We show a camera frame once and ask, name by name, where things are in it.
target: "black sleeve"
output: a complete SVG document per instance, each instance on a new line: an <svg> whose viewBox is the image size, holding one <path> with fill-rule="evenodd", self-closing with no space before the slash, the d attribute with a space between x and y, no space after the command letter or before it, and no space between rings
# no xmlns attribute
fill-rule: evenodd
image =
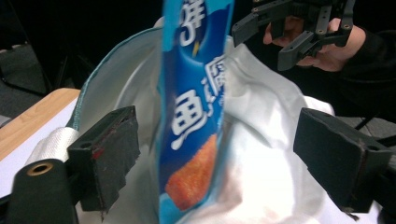
<svg viewBox="0 0 396 224"><path fill-rule="evenodd" d="M396 31L365 33L363 46L339 73L340 91L369 114L396 122Z"/></svg>

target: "wooden table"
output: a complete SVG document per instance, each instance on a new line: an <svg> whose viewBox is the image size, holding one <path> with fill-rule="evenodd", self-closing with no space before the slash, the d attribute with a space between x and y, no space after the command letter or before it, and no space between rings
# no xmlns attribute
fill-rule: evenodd
<svg viewBox="0 0 396 224"><path fill-rule="evenodd" d="M0 129L0 161L75 100L78 95L79 90L75 89L62 88L53 91Z"/></svg>

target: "person's fingers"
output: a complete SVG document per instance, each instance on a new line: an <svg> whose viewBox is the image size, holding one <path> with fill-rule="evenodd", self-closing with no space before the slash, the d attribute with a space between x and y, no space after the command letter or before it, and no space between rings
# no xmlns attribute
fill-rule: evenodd
<svg viewBox="0 0 396 224"><path fill-rule="evenodd" d="M318 50L319 53L326 53L329 51L332 51L334 49L338 48L337 46L335 46L334 44L330 44L330 45L323 45L322 48L320 50Z"/></svg>
<svg viewBox="0 0 396 224"><path fill-rule="evenodd" d="M304 20L298 17L289 16L285 18L285 31L295 30L302 32L304 27Z"/></svg>
<svg viewBox="0 0 396 224"><path fill-rule="evenodd" d="M265 34L263 37L262 42L264 44L275 44L279 45L281 47L285 47L291 42L293 39L295 39L302 31L304 28L304 20L297 18L297 17L292 17L289 16L285 19L285 30L284 30L284 36L273 39L271 36L271 23L268 24L268 26L265 29Z"/></svg>
<svg viewBox="0 0 396 224"><path fill-rule="evenodd" d="M264 33L264 38L262 39L262 42L266 45L271 44L273 41L272 36L271 36L271 23L267 25L267 28L265 28L265 33Z"/></svg>
<svg viewBox="0 0 396 224"><path fill-rule="evenodd" d="M320 63L320 60L311 56L306 56L297 62L298 66L307 67L307 66L315 66Z"/></svg>
<svg viewBox="0 0 396 224"><path fill-rule="evenodd" d="M334 33L338 30L338 27L340 26L341 20L338 18L334 18L329 22L329 25L327 27L327 32L328 33Z"/></svg>

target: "blue snack package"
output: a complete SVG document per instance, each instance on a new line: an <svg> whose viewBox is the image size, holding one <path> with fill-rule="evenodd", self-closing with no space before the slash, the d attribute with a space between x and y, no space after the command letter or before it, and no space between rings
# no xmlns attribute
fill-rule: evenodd
<svg viewBox="0 0 396 224"><path fill-rule="evenodd" d="M177 222L210 191L232 13L233 0L164 1L162 115L156 138L160 223Z"/></svg>

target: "orange snack picture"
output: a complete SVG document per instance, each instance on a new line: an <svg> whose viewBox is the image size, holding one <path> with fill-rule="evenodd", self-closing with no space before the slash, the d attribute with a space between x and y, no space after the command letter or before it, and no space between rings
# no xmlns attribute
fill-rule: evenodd
<svg viewBox="0 0 396 224"><path fill-rule="evenodd" d="M181 211L200 202L209 189L217 154L216 139L216 135L212 134L192 159L170 176L166 184L165 191Z"/></svg>

